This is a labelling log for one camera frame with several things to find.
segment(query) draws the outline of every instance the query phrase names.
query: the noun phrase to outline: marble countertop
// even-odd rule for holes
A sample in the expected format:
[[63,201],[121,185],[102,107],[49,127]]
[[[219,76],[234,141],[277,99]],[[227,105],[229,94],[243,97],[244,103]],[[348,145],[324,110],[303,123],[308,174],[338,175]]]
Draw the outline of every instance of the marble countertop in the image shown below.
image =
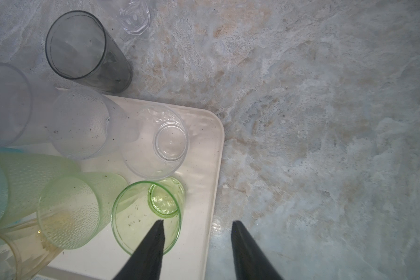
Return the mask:
[[241,220],[287,280],[420,279],[420,0],[154,0],[140,37],[88,0],[0,0],[0,62],[53,82],[45,35],[95,14],[123,96],[207,109],[226,139],[206,279]]

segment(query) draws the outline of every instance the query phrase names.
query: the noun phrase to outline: small glass cup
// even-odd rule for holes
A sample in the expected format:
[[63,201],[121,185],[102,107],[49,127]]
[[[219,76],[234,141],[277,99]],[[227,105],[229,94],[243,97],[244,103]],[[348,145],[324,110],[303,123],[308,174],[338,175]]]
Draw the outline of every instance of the small glass cup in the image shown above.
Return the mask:
[[45,53],[58,75],[85,86],[119,93],[132,81],[124,54],[101,22],[85,11],[65,13],[53,23]]
[[108,172],[82,172],[52,180],[37,207],[45,237],[63,249],[85,245],[111,221],[112,205],[127,184],[122,176]]
[[36,219],[0,230],[0,279],[29,280],[62,249],[41,233]]
[[59,153],[85,160],[137,139],[137,124],[109,98],[88,87],[75,87],[56,99],[48,132]]
[[0,147],[48,142],[47,119],[58,90],[0,63]]
[[0,153],[0,228],[34,213],[52,179],[79,171],[74,161],[60,156]]
[[151,14],[144,0],[97,0],[131,35],[141,35],[150,26]]
[[173,177],[140,181],[125,188],[112,208],[112,231],[123,250],[132,255],[159,219],[163,219],[166,254],[179,238],[184,214],[185,191]]
[[121,147],[124,163],[142,178],[159,180],[172,175],[185,160],[188,131],[182,118],[162,104],[137,113],[139,137]]

